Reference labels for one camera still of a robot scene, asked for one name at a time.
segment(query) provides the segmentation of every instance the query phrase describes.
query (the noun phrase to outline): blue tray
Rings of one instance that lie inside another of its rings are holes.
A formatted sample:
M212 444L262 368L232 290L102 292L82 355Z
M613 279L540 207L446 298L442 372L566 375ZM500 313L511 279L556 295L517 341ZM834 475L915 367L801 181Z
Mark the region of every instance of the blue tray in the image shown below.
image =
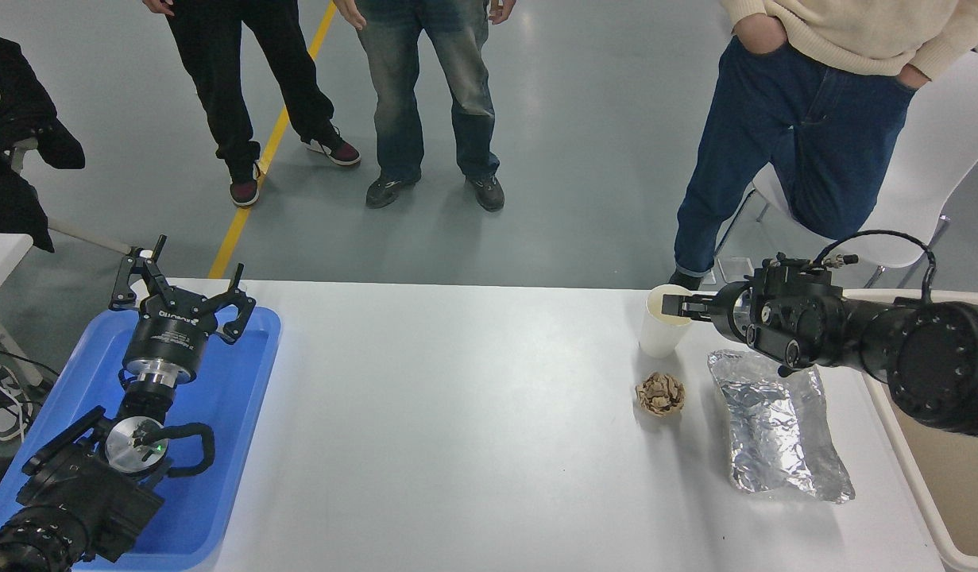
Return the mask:
M234 316L228 307L217 318L224 323ZM27 477L20 468L41 446L96 405L107 415L118 411L123 395L118 370L136 319L135 311L104 311L86 328L2 481L0 526L21 508L16 493ZM98 557L78 562L75 569L186 570L212 553L234 506L279 338L280 319L263 307L255 308L234 346L210 337L199 376L177 387L166 424L209 424L216 435L216 461L197 477L165 478L154 489L163 507L117 564ZM172 441L168 453L176 466L194 465L202 457L199 439Z

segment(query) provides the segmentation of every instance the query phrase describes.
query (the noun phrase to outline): person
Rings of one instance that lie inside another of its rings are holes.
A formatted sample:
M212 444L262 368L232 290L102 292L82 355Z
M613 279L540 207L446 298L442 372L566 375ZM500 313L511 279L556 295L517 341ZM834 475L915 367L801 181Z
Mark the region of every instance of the person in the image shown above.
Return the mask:
M308 149L343 167L357 165L358 151L333 127L333 102L315 83L299 25L297 0L143 0L151 12L168 16L184 69L195 83L206 121L217 142L217 158L230 171L234 205L259 199L252 121L241 84L242 22L255 33L280 86L292 128Z
M38 249L53 253L47 215L36 189L14 170L17 146L36 149L54 169L86 166L83 146L61 120L50 94L35 75L19 44L0 37L0 232L25 233Z
M474 189L478 205L486 211L502 209L503 187L496 178L499 159L489 151L496 112L481 47L489 36L488 22L507 21L515 3L493 0L489 10L489 0L334 0L358 31L377 94L380 175L365 193L367 207L390 205L401 189L422 178L424 146L415 83L417 40L424 30L453 95L457 166Z
M826 238L876 203L916 90L978 44L978 0L721 0L733 36L678 209L676 271L697 289L753 176L775 166L791 216Z

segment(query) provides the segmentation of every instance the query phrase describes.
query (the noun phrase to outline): black jacket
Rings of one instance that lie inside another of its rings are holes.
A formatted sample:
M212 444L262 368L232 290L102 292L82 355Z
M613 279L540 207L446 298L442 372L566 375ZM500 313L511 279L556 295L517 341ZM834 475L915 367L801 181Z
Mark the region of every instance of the black jacket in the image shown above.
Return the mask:
M37 151L56 169L82 169L82 145L57 120L57 109L37 80L19 44L0 37L0 232L21 232L39 249L53 253L47 216L33 187L13 173L5 153L18 141L37 138Z

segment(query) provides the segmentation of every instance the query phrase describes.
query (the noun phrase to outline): black pants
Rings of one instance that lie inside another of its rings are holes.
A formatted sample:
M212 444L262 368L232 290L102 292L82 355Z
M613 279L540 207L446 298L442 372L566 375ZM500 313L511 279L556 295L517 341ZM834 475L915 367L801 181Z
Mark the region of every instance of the black pants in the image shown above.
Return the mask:
M206 110L217 158L228 165L259 159L242 97L242 22L263 48L292 128L301 137L318 137L333 117L333 102L315 83L297 0L177 0L173 11L168 24Z

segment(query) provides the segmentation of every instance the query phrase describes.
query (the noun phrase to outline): jeans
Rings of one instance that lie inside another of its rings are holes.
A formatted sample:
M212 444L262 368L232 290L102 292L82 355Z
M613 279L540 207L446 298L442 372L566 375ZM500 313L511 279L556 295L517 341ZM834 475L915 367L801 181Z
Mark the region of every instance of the jeans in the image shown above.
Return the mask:
M713 267L718 229L768 162L798 223L831 239L859 230L913 94L895 77L830 68L789 44L754 55L733 37L678 209L678 271L703 276Z
M358 32L376 88L377 159L383 175L413 180L422 174L422 120L415 98L417 41L422 30L453 95L457 166L471 178L491 176L499 159L489 151L496 111L481 46L489 37L488 0L358 0L368 25Z
M333 102L315 84L297 0L177 0L173 11L168 24L206 111L218 159L228 165L259 159L242 97L242 22L263 48L292 128L303 138L322 133L333 117Z

